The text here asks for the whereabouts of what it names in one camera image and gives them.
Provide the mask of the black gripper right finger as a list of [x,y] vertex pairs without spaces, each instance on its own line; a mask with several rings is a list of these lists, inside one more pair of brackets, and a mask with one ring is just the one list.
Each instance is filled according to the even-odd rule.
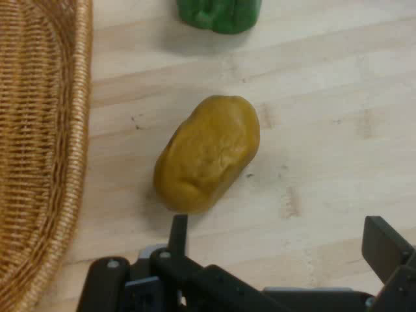
[[383,283],[369,311],[415,311],[415,247],[382,217],[368,216],[361,251]]

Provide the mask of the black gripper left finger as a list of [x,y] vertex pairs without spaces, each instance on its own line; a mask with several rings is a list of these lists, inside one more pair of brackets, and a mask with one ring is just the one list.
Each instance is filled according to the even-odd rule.
[[103,257],[88,270],[78,311],[263,311],[264,296],[218,266],[186,255],[188,217],[174,216],[168,244],[135,263]]

